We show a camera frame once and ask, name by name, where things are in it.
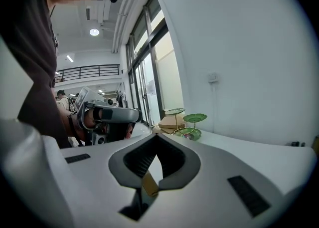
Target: glass door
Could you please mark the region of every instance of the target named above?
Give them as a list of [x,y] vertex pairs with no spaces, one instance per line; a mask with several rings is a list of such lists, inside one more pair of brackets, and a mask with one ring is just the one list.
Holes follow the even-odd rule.
[[141,65],[139,65],[135,69],[136,84],[137,84],[137,89],[138,89],[138,98],[139,98],[139,101],[140,101],[140,104],[141,104],[143,122],[148,124],[149,120],[148,120],[148,115],[147,115],[147,106],[146,106],[146,101],[145,101],[145,92],[144,92],[144,89],[143,89],[140,69],[141,69]]
[[151,55],[142,61],[142,78],[146,93],[146,103],[150,114],[151,126],[160,122],[158,96],[156,93]]

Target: black slot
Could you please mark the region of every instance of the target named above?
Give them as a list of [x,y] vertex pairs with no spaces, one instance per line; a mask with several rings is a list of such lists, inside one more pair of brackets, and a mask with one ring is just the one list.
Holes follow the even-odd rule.
[[127,153],[124,156],[124,163],[128,169],[142,178],[156,154],[162,166],[163,178],[178,171],[185,163],[186,157],[183,151],[157,137]]
[[90,9],[86,8],[86,19],[90,20]]
[[73,163],[73,162],[79,162],[85,159],[90,158],[88,154],[81,154],[81,155],[76,155],[76,156],[71,156],[71,157],[66,157],[65,160],[67,163]]
[[227,180],[252,217],[256,217],[270,208],[269,203],[267,203],[242,176],[228,178]]

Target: black strap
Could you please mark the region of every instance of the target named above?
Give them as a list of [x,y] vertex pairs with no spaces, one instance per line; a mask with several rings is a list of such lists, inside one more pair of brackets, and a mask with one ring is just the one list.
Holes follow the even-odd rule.
[[73,121],[72,121],[72,116],[69,115],[68,116],[69,118],[69,124],[70,124],[70,128],[71,128],[71,131],[72,131],[72,134],[73,136],[75,137],[76,141],[79,143],[80,146],[83,146],[78,134],[76,133],[75,129],[74,129],[74,125],[73,125]]
[[102,108],[94,108],[93,110],[93,119],[94,120],[101,120],[100,116],[99,116],[99,112]]

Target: window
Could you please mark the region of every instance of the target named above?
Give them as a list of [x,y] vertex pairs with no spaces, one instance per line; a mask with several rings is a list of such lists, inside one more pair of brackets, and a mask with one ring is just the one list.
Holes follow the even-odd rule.
[[158,0],[143,7],[127,44],[127,59],[133,104],[145,124],[153,126],[164,110],[183,107],[174,47]]
[[141,14],[132,32],[132,36],[133,36],[133,46],[134,46],[133,57],[135,59],[139,53],[139,50],[142,48],[143,44],[146,42],[148,38],[146,21],[143,14]]
[[151,29],[153,30],[164,18],[163,11],[161,10],[158,0],[151,0],[149,4],[150,20],[151,20]]

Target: green plate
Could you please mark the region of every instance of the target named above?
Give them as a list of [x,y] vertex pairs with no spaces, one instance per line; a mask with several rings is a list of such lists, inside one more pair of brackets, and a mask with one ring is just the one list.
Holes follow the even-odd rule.
[[185,122],[201,122],[207,118],[205,114],[189,114],[184,116],[183,120]]
[[174,114],[180,114],[180,113],[182,113],[184,111],[185,111],[185,108],[174,108],[174,109],[170,109],[168,111],[165,111],[165,114],[174,115]]
[[[192,131],[193,128],[192,127],[186,127],[186,128],[182,128],[182,129],[179,129],[179,130],[182,133],[186,134],[186,133],[189,133],[190,131]],[[194,129],[193,132],[191,132],[188,135],[183,135],[182,133],[180,133],[178,130],[176,130],[173,135],[176,135],[176,136],[182,137],[182,138],[188,138],[188,139],[193,140],[193,141],[198,140],[200,138],[200,136],[201,136],[201,131],[198,130],[198,129]]]

